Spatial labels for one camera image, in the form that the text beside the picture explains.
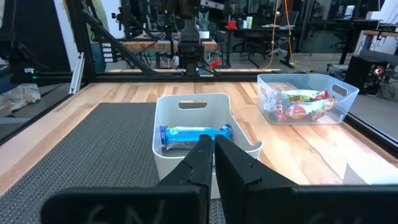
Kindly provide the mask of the black aluminium table frame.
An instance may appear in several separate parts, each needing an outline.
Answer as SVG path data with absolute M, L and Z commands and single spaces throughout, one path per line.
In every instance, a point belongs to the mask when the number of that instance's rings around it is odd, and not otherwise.
M 261 71 L 260 69 L 255 69 L 253 71 L 245 69 L 242 72 L 237 69 L 222 69 L 217 75 L 210 77 L 201 77 L 199 75 L 186 76 L 183 72 L 178 70 L 173 71 L 171 69 L 163 69 L 159 72 L 153 70 L 148 75 L 139 69 L 105 73 L 84 72 L 83 83 L 79 84 L 79 87 L 87 86 L 90 83 L 254 82 L 257 80 L 257 76 L 262 73 L 266 75 L 281 74 L 281 72 L 278 72 L 277 70 L 267 72 L 265 70 Z M 2 85 L 6 78 L 9 79 L 10 85 L 15 86 L 21 83 L 36 83 L 39 86 L 48 86 L 60 83 L 70 83 L 72 82 L 73 74 L 71 72 L 34 72 L 31 75 L 28 73 L 24 75 L 15 75 L 7 68 L 5 71 L 0 72 L 0 92 L 8 91 L 8 89 Z M 363 120 L 351 113 L 348 113 L 345 118 L 345 122 L 361 134 L 365 135 L 368 139 L 375 142 L 378 146 L 389 151 L 390 154 L 398 156 L 398 140 L 393 140 L 384 132 L 370 126 L 368 123 L 365 123 Z

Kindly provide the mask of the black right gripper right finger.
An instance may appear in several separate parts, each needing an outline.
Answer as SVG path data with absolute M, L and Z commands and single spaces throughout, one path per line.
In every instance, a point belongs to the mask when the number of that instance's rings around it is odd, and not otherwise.
M 226 224 L 398 224 L 398 185 L 299 185 L 224 136 L 215 168 Z

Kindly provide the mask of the black frame post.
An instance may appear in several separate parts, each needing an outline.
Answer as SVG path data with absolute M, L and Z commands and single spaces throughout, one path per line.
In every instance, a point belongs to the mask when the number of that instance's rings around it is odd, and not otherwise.
M 85 55 L 85 66 L 83 71 L 83 81 L 88 84 L 96 79 L 96 72 L 93 57 L 91 54 L 91 45 L 89 41 L 87 23 L 83 16 L 83 6 L 81 0 L 65 0 L 70 16 L 73 35 L 77 50 Z

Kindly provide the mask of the black office desk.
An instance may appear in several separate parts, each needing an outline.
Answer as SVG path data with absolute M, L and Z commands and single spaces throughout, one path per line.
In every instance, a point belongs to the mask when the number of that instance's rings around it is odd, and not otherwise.
M 300 40 L 299 35 L 302 33 L 302 31 L 295 26 L 284 26 L 284 27 L 261 27 L 261 28 L 256 28 L 256 29 L 236 29 L 236 30 L 228 30 L 226 26 L 224 27 L 227 35 L 227 41 L 226 41 L 226 58 L 224 60 L 224 63 L 227 67 L 231 67 L 230 64 L 230 53 L 231 53 L 231 38 L 234 32 L 242 32 L 242 33 L 252 33 L 252 32 L 258 32 L 261 34 L 271 34 L 272 41 L 271 45 L 274 47 L 275 45 L 275 35 L 284 35 L 287 37 L 288 40 L 288 50 L 285 58 L 281 60 L 280 62 L 284 64 L 285 66 L 294 69 L 297 68 L 297 66 L 294 66 L 294 62 L 290 61 L 292 59 L 293 53 L 298 51 L 298 47 L 293 51 L 292 46 L 293 46 L 293 40 L 297 38 L 297 40 Z

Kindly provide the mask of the spiky potted plant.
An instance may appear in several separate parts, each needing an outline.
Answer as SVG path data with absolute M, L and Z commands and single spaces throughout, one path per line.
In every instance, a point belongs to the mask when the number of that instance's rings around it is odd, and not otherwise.
M 201 39 L 209 39 L 210 31 L 208 30 L 209 21 L 209 12 L 199 12 L 197 19 L 199 34 Z

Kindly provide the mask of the black panel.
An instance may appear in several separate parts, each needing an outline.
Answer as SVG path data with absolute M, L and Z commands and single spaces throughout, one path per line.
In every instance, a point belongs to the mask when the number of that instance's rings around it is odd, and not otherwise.
M 69 72 L 62 30 L 54 0 L 8 0 L 16 3 L 14 13 L 15 41 L 32 53 L 34 65 L 45 72 Z

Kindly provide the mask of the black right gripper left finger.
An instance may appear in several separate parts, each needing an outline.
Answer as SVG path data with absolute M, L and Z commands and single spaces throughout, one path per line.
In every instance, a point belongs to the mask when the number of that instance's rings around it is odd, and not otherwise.
M 72 187 L 40 209 L 41 224 L 208 224 L 213 141 L 200 136 L 153 187 Z

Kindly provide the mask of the black diagonal brace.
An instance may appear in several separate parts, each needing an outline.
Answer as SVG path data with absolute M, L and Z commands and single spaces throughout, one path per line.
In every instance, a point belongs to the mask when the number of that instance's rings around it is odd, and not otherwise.
M 112 47 L 119 51 L 123 59 L 126 59 L 132 62 L 137 68 L 139 68 L 145 75 L 147 76 L 155 76 L 159 75 L 159 72 L 156 72 L 150 66 L 141 62 L 136 56 L 134 56 L 122 43 L 116 38 L 114 38 L 108 31 L 106 31 L 97 20 L 91 16 L 85 9 L 81 10 L 81 14 L 83 20 L 89 24 L 92 28 L 94 28 L 95 34 L 100 36 L 100 39 L 110 43 Z

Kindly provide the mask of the clear plastic bin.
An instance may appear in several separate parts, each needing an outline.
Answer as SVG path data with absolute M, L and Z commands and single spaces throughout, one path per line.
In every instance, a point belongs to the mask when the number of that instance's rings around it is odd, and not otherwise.
M 284 111 L 289 106 L 293 104 L 304 104 L 314 107 L 314 101 L 307 103 L 293 103 L 288 99 L 283 99 L 280 94 L 279 103 L 282 122 L 274 124 L 340 124 L 345 119 L 349 109 L 351 108 L 351 105 L 359 93 L 358 88 L 339 79 L 321 73 L 281 73 L 280 75 L 260 74 L 257 76 L 257 105 L 267 120 L 267 115 L 263 109 L 267 94 L 273 91 L 281 93 L 282 91 L 287 90 L 327 90 L 329 92 L 328 98 L 332 98 L 334 96 L 337 102 L 330 111 L 328 111 L 317 121 L 312 119 L 315 111 L 302 119 L 287 119 L 284 116 Z

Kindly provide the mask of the black equipment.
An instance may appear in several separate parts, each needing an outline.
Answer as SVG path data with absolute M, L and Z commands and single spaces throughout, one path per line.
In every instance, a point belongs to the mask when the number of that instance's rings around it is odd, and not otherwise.
M 5 30 L 0 30 L 0 59 L 6 62 L 0 66 L 0 78 L 10 75 L 12 83 L 32 81 L 39 66 L 30 49 Z

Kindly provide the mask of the silver aluminium extrusion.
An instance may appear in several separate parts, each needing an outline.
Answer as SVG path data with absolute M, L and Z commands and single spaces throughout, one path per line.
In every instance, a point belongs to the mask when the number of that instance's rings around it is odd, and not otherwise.
M 70 95 L 74 95 L 80 91 L 84 66 L 85 66 L 85 55 L 83 52 L 80 52 L 77 56 L 75 67 L 72 73 L 72 79 L 69 88 Z

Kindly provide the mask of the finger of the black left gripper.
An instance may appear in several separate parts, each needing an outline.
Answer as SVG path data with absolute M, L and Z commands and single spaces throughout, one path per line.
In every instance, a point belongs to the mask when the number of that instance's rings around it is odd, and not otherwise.
M 190 19 L 184 20 L 184 28 L 180 32 L 180 42 L 188 42 L 190 40 Z
M 200 34 L 197 29 L 197 19 L 195 17 L 190 20 L 190 41 L 200 42 Z

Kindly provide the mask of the beige plastic bag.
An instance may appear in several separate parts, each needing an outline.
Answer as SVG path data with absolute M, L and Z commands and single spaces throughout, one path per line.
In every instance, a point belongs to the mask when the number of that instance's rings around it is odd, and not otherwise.
M 19 110 L 41 99 L 39 88 L 34 83 L 21 84 L 5 93 L 0 94 L 0 114 L 8 114 Z

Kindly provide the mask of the black computer with blue light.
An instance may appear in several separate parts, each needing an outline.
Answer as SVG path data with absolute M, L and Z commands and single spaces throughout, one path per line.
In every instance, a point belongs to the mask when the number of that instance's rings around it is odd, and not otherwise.
M 359 89 L 362 95 L 377 95 L 388 63 L 369 57 L 352 56 L 344 81 Z

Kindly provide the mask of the wooden side desk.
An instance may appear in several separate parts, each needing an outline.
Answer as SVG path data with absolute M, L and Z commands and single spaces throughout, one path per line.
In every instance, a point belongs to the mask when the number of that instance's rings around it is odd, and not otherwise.
M 398 32 L 386 31 L 386 30 L 364 30 L 363 34 L 367 36 L 367 39 L 373 41 L 376 37 L 377 40 L 381 40 L 383 37 L 393 37 L 398 40 Z

